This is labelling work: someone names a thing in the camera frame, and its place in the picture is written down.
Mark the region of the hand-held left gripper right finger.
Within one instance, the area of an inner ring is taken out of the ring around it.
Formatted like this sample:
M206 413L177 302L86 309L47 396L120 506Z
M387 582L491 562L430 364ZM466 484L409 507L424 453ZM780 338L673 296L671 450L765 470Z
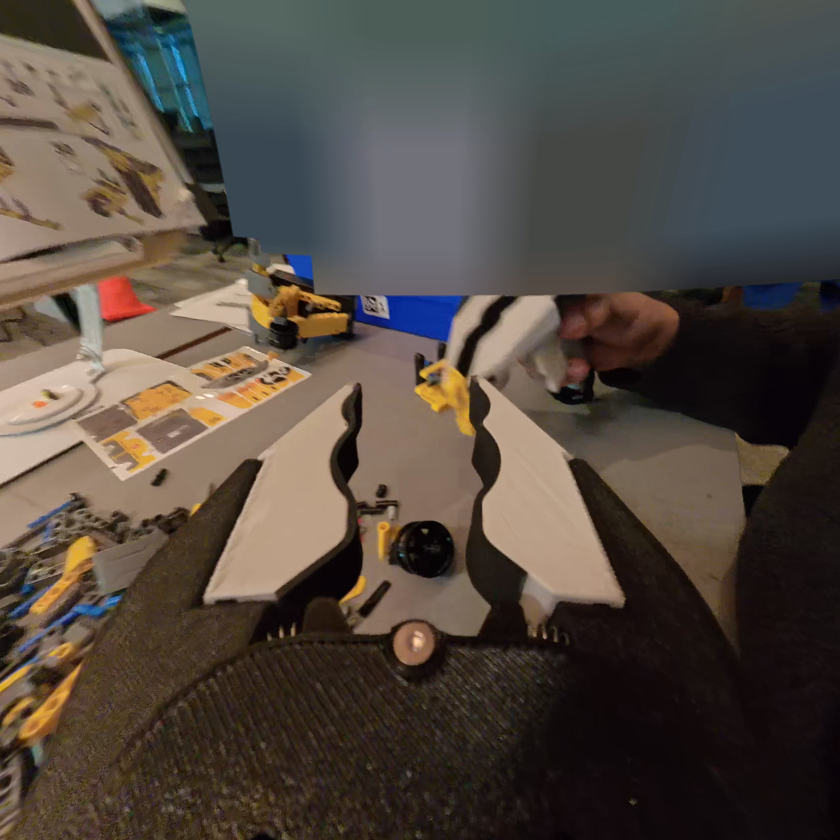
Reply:
M465 548L489 606L533 621L560 604L620 610L626 596L571 468L570 454L481 377L469 384L471 465L479 479Z

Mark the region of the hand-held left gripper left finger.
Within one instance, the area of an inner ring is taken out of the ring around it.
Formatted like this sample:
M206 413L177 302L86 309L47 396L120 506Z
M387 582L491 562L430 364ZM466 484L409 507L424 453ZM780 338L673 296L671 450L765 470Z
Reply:
M278 602L359 542L361 413L361 385L344 385L267 449L203 604Z

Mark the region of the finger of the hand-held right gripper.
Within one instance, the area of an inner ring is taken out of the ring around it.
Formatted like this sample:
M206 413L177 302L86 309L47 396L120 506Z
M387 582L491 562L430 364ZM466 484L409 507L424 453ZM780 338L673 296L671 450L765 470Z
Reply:
M549 338L560 338L561 311L556 297L516 297L498 325L479 345L474 375L486 380L504 379L518 361L525 361Z
M446 342L445 361L460 375L474 375L479 346L513 306L513 296L465 297L452 319Z

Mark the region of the yellow toy brick assembly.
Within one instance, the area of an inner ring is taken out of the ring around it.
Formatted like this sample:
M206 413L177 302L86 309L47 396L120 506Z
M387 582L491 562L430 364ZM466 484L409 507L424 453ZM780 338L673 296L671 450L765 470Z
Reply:
M414 393L435 413L451 412L458 430L473 437L475 429L469 419L469 382L446 360L428 362L421 354L414 358Z

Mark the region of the black toy wheel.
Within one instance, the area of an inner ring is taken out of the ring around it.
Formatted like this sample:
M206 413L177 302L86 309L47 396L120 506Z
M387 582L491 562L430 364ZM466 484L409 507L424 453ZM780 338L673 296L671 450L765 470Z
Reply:
M439 521L411 521L397 530L387 560L409 574L436 579L452 569L455 541Z

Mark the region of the pile of toy building pieces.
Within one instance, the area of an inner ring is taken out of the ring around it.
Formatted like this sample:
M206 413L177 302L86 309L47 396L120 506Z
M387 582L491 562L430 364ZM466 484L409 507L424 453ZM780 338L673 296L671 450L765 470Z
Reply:
M103 624L202 506L134 521L72 492L1 552L1 834L10 837Z

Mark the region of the person's right forearm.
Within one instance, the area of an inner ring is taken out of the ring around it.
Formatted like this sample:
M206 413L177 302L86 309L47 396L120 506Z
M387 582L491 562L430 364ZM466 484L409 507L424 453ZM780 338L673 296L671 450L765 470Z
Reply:
M600 372L605 384L747 442L838 445L838 311L752 311L659 300L679 330L656 361Z

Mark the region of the person's right hand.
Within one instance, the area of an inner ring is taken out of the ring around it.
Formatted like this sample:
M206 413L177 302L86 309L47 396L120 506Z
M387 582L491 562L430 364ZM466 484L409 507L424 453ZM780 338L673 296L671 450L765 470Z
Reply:
M565 384L580 385L587 375L634 369L656 361L676 339L677 310L641 292L588 295L560 305L564 341L581 343L569 358Z

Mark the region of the yellow and grey instruction booklet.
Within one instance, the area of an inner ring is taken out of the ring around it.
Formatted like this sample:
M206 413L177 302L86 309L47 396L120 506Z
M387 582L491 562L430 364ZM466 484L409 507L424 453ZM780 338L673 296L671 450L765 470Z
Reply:
M276 352L242 347L187 369L75 421L80 440L120 480L245 417L311 375Z

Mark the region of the partly built yellow toy model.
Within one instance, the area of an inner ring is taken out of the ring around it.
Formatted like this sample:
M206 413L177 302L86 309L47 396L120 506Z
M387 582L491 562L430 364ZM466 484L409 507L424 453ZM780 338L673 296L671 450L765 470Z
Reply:
M245 279L248 329L257 343L288 352L310 340L354 337L356 296L316 294L311 280L285 264L254 262Z

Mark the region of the white paper sheet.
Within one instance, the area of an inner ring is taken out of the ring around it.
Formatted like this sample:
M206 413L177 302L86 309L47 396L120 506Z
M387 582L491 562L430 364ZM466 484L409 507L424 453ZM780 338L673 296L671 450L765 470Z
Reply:
M249 325L251 294L246 278L201 295L178 301L170 315L219 324L241 332L251 332Z

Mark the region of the white document stand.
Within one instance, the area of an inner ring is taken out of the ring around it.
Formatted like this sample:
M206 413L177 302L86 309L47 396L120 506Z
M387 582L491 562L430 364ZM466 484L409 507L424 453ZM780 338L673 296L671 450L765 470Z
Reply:
M170 379L192 384L169 362L135 350L106 349L96 282L169 263L186 232L78 243L2 262L2 311L52 292L73 291L81 336L2 363L1 482L6 485L81 442L76 420L141 388Z

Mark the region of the printed instruction sheet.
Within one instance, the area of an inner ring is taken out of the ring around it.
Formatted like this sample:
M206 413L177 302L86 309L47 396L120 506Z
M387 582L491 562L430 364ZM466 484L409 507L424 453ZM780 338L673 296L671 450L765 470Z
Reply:
M107 59L2 35L1 257L204 217L154 113Z

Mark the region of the black stand board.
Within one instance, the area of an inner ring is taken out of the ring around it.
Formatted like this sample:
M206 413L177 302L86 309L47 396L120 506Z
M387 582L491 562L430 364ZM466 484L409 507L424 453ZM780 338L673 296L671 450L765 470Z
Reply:
M113 63L114 44L90 1L1 1L3 36Z

